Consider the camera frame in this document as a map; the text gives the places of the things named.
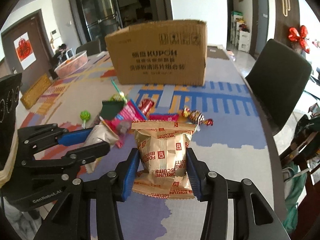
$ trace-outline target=brown door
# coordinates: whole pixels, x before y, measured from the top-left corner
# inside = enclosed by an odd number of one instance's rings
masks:
[[[300,28],[300,9],[298,0],[276,0],[275,40],[291,47],[288,39],[290,27]]]
[[[10,28],[9,31],[5,31],[2,36],[4,54],[10,70],[13,72],[15,69],[18,73],[22,73],[22,85],[20,88],[22,94],[43,74],[47,73],[48,76],[50,76],[48,71],[51,68],[49,55],[45,47],[44,37],[41,33],[39,17],[39,14],[36,14],[35,16],[23,20]],[[25,36],[25,33],[28,34],[29,42],[36,60],[23,69],[14,42],[17,39],[21,39],[23,35]]]

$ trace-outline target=poster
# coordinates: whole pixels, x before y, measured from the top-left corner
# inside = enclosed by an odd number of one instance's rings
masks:
[[[28,33],[21,35],[13,43],[23,69],[26,69],[36,61],[36,56],[33,53]]]

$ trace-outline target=basket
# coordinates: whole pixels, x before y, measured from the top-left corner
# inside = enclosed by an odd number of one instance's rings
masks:
[[[60,64],[54,71],[59,78],[65,78],[82,68],[87,62],[87,51],[81,51]]]
[[[48,75],[42,75],[21,97],[20,100],[24,107],[30,109],[51,84]]]

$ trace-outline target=cardboard box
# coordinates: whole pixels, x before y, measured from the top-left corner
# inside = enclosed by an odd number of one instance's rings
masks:
[[[142,23],[111,33],[105,41],[120,84],[204,84],[205,22]]]

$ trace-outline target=pink plastic basket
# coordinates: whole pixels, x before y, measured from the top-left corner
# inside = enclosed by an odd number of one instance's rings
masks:
[[[67,61],[60,64],[54,71],[57,73],[59,78],[65,78],[71,75],[72,73],[76,72],[79,68],[82,68],[87,62],[87,51],[81,51],[78,54],[75,54]]]

